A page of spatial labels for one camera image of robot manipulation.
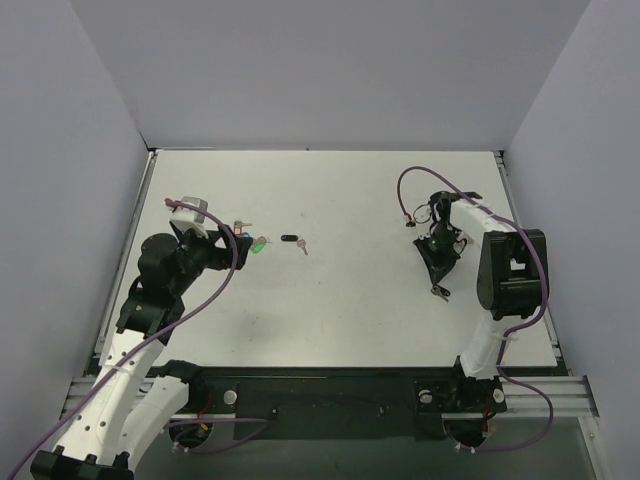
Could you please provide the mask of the white disc wire keyring holder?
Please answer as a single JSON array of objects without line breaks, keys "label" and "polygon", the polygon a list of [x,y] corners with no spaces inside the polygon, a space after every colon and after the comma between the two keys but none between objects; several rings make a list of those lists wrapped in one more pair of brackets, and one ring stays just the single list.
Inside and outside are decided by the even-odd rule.
[{"label": "white disc wire keyring holder", "polygon": [[419,204],[411,214],[413,223],[418,225],[430,225],[436,217],[434,214],[434,205],[432,202]]}]

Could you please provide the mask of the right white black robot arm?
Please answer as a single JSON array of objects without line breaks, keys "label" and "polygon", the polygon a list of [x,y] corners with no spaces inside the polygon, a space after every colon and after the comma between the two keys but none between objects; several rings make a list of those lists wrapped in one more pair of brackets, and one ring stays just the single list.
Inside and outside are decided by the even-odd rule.
[{"label": "right white black robot arm", "polygon": [[480,249],[476,294],[484,312],[448,379],[422,388],[444,413],[491,416],[506,409],[499,369],[518,326],[540,314],[548,298],[546,238],[540,230],[518,230],[488,212],[481,197],[441,191],[428,202],[427,229],[413,244],[424,261],[433,295],[466,247]]}]

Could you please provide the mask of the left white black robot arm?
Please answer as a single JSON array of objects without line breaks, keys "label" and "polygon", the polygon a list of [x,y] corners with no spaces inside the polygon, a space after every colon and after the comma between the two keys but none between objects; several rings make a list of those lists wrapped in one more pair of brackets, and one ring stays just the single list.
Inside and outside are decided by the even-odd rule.
[{"label": "left white black robot arm", "polygon": [[170,360],[143,399],[137,394],[182,317],[184,293],[207,269],[241,269],[253,240],[220,230],[174,227],[141,245],[139,275],[121,307],[94,395],[76,408],[55,447],[40,450],[35,479],[131,479],[146,450],[179,410],[205,406],[201,367]]}]

